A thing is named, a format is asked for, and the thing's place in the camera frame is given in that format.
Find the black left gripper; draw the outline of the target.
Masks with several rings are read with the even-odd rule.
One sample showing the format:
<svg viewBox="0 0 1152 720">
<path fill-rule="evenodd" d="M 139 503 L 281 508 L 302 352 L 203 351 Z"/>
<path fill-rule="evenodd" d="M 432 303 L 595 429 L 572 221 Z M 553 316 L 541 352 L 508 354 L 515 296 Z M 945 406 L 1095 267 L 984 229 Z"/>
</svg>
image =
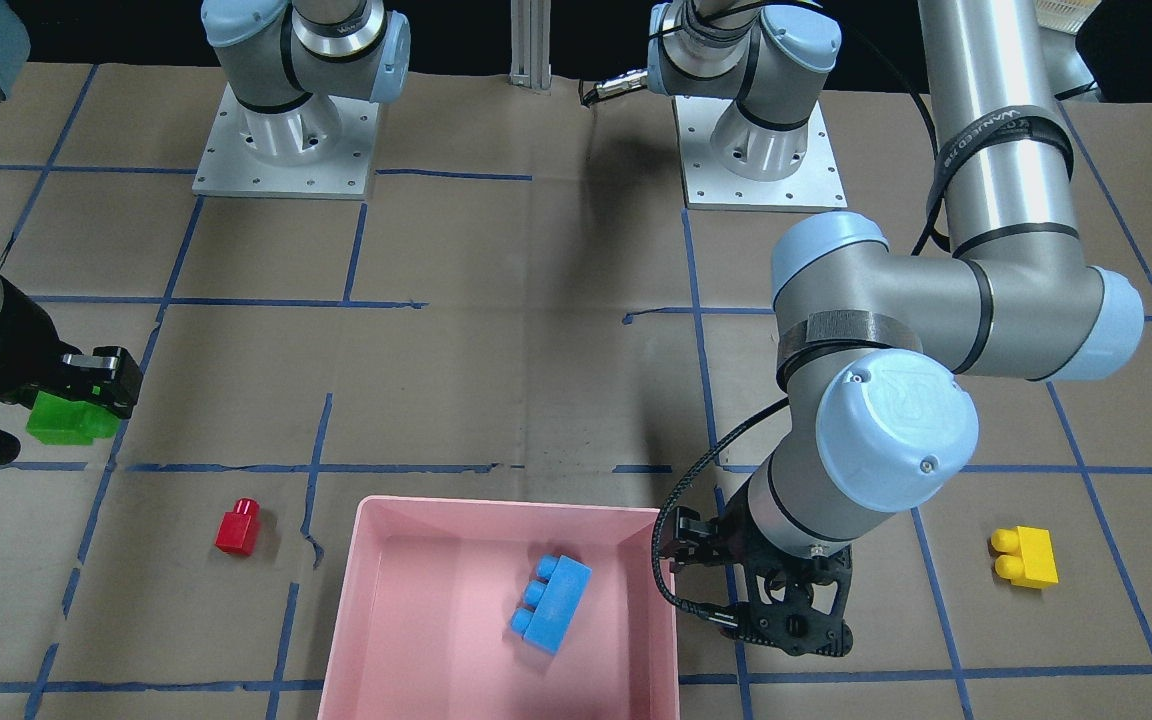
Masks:
<svg viewBox="0 0 1152 720">
<path fill-rule="evenodd" d="M 726 637 L 776 647 L 787 655 L 841 659 L 852 650 L 846 602 L 852 579 L 850 550 L 799 559 L 776 548 L 742 505 L 722 516 L 702 520 L 698 511 L 670 507 L 658 514 L 658 559 L 670 571 L 689 564 L 737 566 L 746 588 L 744 601 L 685 600 L 658 579 L 660 594 L 676 611 L 718 626 Z"/>
</svg>

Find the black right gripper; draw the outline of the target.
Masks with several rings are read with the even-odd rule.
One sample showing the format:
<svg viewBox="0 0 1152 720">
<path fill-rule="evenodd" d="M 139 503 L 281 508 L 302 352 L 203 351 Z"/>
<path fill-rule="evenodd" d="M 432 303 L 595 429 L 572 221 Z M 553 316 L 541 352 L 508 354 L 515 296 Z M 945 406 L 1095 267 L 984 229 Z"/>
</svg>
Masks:
<svg viewBox="0 0 1152 720">
<path fill-rule="evenodd" d="M 50 314 L 18 290 L 0 310 L 0 402 L 31 411 L 38 392 L 100 406 L 120 420 L 141 401 L 141 364 L 122 346 L 88 354 L 61 341 Z M 18 457 L 20 441 L 0 429 L 0 465 Z"/>
</svg>

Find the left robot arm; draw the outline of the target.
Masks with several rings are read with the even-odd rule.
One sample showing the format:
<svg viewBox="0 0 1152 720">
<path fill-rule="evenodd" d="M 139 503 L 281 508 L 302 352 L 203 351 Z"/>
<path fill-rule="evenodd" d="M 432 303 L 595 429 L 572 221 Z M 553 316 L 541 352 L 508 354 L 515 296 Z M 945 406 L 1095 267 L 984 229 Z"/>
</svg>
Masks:
<svg viewBox="0 0 1152 720">
<path fill-rule="evenodd" d="M 1126 276 L 1085 262 L 1073 142 L 1030 1 L 918 5 L 933 173 L 925 223 L 942 258 L 897 255 L 854 211 L 783 234 L 771 260 L 776 384 L 790 432 L 718 518 L 680 505 L 719 439 L 660 507 L 655 588 L 727 637 L 790 655 L 851 650 L 851 544 L 934 497 L 972 457 L 979 420 L 960 376 L 1097 381 L 1140 342 Z"/>
</svg>

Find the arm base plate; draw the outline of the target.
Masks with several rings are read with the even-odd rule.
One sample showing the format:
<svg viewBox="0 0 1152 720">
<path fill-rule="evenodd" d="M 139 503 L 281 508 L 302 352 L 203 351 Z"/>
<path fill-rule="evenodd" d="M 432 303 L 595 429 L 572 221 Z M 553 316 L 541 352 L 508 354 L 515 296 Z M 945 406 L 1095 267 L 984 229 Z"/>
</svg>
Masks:
<svg viewBox="0 0 1152 720">
<path fill-rule="evenodd" d="M 846 188 L 823 109 L 791 132 L 749 126 L 732 100 L 673 99 L 685 206 L 696 210 L 799 211 L 846 209 Z"/>
<path fill-rule="evenodd" d="M 192 190 L 209 197 L 364 200 L 384 105 L 312 94 L 264 114 L 227 88 Z"/>
</svg>

